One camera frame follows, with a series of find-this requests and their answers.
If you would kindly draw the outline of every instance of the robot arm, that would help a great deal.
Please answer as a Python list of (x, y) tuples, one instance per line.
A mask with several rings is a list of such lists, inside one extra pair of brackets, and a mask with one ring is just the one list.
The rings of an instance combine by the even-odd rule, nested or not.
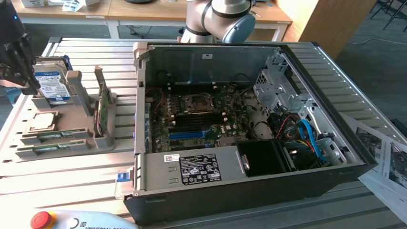
[(251, 0), (187, 0), (184, 43), (242, 43), (256, 24)]
[(23, 94), (38, 94), (35, 64), (31, 36), (24, 33), (11, 0), (0, 0), (0, 85), (19, 87)]

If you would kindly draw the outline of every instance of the metal workbench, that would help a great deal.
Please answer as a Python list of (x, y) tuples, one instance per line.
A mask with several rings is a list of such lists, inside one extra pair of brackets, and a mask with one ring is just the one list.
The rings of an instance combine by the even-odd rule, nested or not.
[[(100, 155), (62, 157), (56, 154), (35, 161), (22, 161), (14, 154), (14, 138), (22, 134), (22, 123), (35, 113), (35, 107), (31, 97), (20, 96), (0, 132), (1, 206), (22, 203), (34, 208), (104, 211), (132, 220), (114, 192), (118, 171), (134, 165), (135, 41), (64, 38), (60, 42), (48, 43), (43, 56), (70, 56), (74, 69), (83, 72), (82, 83), (88, 94), (96, 94), (99, 90), (95, 65), (104, 66), (108, 87), (119, 95), (118, 147)], [(388, 119), (322, 49), (311, 43), (290, 43), (290, 47), (336, 109), (406, 143)], [(178, 225), (187, 228), (407, 228), (359, 181), (336, 186), (319, 198), (170, 223), (166, 227)]]

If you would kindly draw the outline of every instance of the gray robot arm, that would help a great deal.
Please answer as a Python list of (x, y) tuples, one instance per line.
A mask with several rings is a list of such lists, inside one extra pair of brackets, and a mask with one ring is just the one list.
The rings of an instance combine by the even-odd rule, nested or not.
[(242, 43), (256, 24), (251, 0), (188, 0), (183, 43)]

